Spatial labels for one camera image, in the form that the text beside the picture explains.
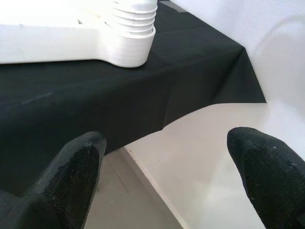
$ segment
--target white plastic base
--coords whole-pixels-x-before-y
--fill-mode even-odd
[[[151,14],[128,13],[135,16]],[[155,35],[153,20],[154,17],[150,30],[147,30],[146,24],[129,26],[93,16],[73,23],[52,24],[49,21],[42,25],[39,21],[23,20],[26,23],[21,24],[2,20],[0,64],[97,59],[120,67],[138,67],[146,62],[152,45]]]

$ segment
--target white surface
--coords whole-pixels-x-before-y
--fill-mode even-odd
[[[0,9],[0,63],[98,59],[138,67],[146,62],[155,35],[151,16],[155,0],[130,0],[116,3],[116,8],[110,6],[112,1],[103,1],[104,8],[130,14],[128,18],[121,15],[125,20],[120,23],[114,15],[107,17],[105,10],[98,14],[94,6],[101,4],[92,0],[90,4],[76,1],[74,7],[68,0],[63,2],[13,0],[4,5]],[[139,12],[135,2],[155,8]],[[137,15],[150,16],[151,23]]]
[[[120,152],[103,159],[85,229],[177,229],[168,214],[154,202]]]
[[[268,104],[212,105],[126,148],[184,228],[263,229],[226,134],[254,127],[305,158],[305,2],[173,1],[246,47]]]

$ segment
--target black tablecloth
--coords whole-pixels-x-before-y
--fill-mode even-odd
[[[20,195],[61,147],[98,131],[111,152],[216,103],[264,103],[243,46],[159,4],[147,63],[0,65],[0,188]]]

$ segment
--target black cloth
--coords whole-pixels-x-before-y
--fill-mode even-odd
[[[86,133],[68,142],[20,197],[0,190],[0,228],[84,228],[105,149],[101,134]]]
[[[64,143],[88,131],[105,136],[108,153],[211,104],[265,103],[243,46],[187,12],[158,7],[139,68],[0,65],[0,188],[22,192]]]
[[[305,162],[281,140],[239,127],[230,155],[247,196],[267,229],[305,229]]]

